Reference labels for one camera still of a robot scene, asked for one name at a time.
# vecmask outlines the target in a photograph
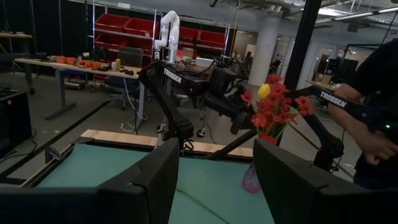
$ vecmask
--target table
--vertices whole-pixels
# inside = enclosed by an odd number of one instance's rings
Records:
[[[113,144],[155,144],[155,138],[88,130],[83,135]],[[204,144],[197,151],[214,151]],[[70,155],[54,169],[44,167],[21,187],[96,187],[127,169],[147,153],[106,145],[76,143]],[[249,164],[180,158],[177,188],[199,199],[228,223],[273,223],[263,194],[250,194],[241,187]],[[169,223],[224,223],[181,192],[176,192]]]
[[[79,72],[87,72],[87,73],[94,73],[94,74],[99,74],[99,75],[108,75],[108,76],[113,76],[113,77],[124,77],[124,78],[133,78],[133,79],[138,79],[138,72],[141,71],[141,68],[136,68],[136,67],[128,67],[125,66],[125,69],[128,70],[133,70],[134,75],[126,75],[121,72],[114,72],[114,71],[99,71],[99,70],[92,70],[90,68],[81,68],[77,67],[74,65],[68,65],[68,64],[63,64],[63,63],[57,63],[57,62],[43,62],[37,59],[28,59],[28,58],[17,58],[15,59],[16,62],[24,63],[26,73],[29,73],[30,77],[31,75],[31,69],[30,65],[41,65],[41,66],[46,66],[46,67],[52,67],[55,69],[55,77],[57,78],[57,83],[60,89],[60,96],[61,96],[61,108],[54,113],[48,115],[45,117],[46,120],[51,120],[54,119],[61,114],[71,110],[76,106],[76,103],[70,103],[66,104],[65,101],[65,82],[64,82],[64,76],[63,73],[60,72],[62,70],[74,70],[74,71],[79,71]],[[139,107],[138,107],[138,113],[143,114],[144,113],[144,92],[145,92],[145,86],[140,83],[140,92],[139,92]],[[140,125],[142,121],[142,118],[139,118],[137,120],[137,127]]]
[[[31,35],[27,34],[10,34],[7,32],[0,32],[0,38],[10,38],[10,39],[19,39],[21,40],[22,44],[22,53],[21,54],[0,54],[0,62],[12,62],[15,58],[18,57],[29,57],[30,56],[30,51],[29,51],[29,40],[32,38]],[[25,73],[25,78],[28,84],[29,92],[30,94],[35,93],[35,88],[33,87],[33,79],[32,79],[32,74],[31,73]]]

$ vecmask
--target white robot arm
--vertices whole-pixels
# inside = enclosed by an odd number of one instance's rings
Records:
[[[169,61],[175,61],[178,49],[178,40],[180,36],[180,18],[175,11],[170,11],[167,13],[160,22],[162,24],[162,37],[160,40],[155,40],[155,59],[159,59],[160,49],[167,46],[167,36],[169,34],[171,22],[172,30],[170,32]]]

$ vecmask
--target pink glass vase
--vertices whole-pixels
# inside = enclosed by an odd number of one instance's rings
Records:
[[[261,186],[257,178],[254,162],[252,162],[252,164],[249,166],[249,169],[243,176],[242,188],[252,194],[258,194],[261,191]]]

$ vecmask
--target red flower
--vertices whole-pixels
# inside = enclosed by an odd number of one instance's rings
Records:
[[[278,106],[279,104],[279,96],[276,95],[275,93],[271,92],[269,94],[269,96],[267,97],[267,104],[271,107],[271,108],[275,108],[276,106]]]
[[[255,125],[255,127],[263,128],[267,124],[267,118],[263,114],[257,113],[253,115],[251,122]]]
[[[272,111],[274,108],[266,101],[260,101],[257,103],[257,109],[259,110],[259,112],[265,113],[267,111]]]
[[[300,114],[305,116],[305,115],[312,115],[313,110],[310,105],[310,100],[308,97],[305,96],[300,96],[299,98],[295,99],[295,101],[298,104],[298,107],[300,108]]]
[[[269,136],[267,133],[261,133],[259,138],[261,138],[261,139],[263,139],[265,141],[268,141],[268,142],[270,142],[271,144],[274,144],[274,145],[276,145],[278,143],[278,141],[276,141],[275,138],[273,138],[272,136]]]
[[[291,98],[284,98],[282,102],[280,102],[281,107],[290,111],[290,107],[292,106],[292,99]]]
[[[271,85],[271,92],[273,92],[275,95],[283,96],[286,91],[286,86],[283,84],[275,83]]]
[[[295,120],[297,116],[297,113],[288,113],[287,114],[287,118],[290,119],[291,121],[293,121],[293,123],[297,124],[297,121]]]
[[[253,101],[253,95],[251,94],[250,91],[245,91],[244,94],[241,95],[241,98],[246,103],[252,103],[252,101]]]
[[[273,119],[275,122],[278,122],[280,124],[286,124],[287,123],[287,115],[285,113],[281,113],[280,115],[273,116]]]
[[[277,76],[277,75],[269,75],[268,78],[267,78],[266,83],[275,84],[275,83],[280,82],[281,80],[282,80],[282,78]]]

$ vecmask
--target black box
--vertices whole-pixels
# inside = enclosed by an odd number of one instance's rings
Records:
[[[31,136],[26,92],[0,90],[0,157]]]

